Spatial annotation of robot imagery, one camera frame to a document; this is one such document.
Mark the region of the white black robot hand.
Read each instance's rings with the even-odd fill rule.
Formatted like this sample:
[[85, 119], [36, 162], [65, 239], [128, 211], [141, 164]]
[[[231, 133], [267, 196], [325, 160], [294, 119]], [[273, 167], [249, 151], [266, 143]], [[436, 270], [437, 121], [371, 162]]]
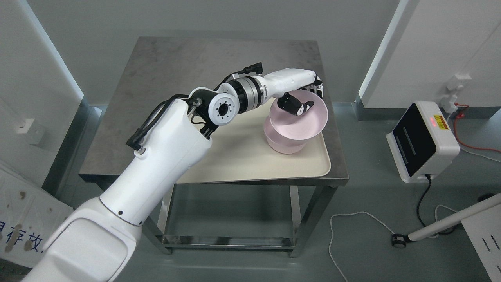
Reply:
[[285, 68], [261, 76], [258, 81], [264, 89], [261, 102], [258, 102], [259, 106], [267, 103], [270, 98], [276, 98], [278, 107], [294, 116], [305, 114], [313, 107], [314, 102], [300, 102], [290, 95], [290, 92], [306, 90], [321, 99], [324, 98], [323, 82], [313, 70]]

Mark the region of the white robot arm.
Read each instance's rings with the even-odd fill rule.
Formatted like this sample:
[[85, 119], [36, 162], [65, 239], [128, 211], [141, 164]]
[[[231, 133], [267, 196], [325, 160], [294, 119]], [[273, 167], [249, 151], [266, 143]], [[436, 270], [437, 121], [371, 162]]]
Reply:
[[78, 207], [43, 246], [24, 282], [112, 282], [129, 262], [142, 227], [167, 191], [211, 148], [211, 134], [237, 114], [287, 90], [277, 73], [225, 79], [161, 102], [128, 139], [134, 159], [98, 197]]

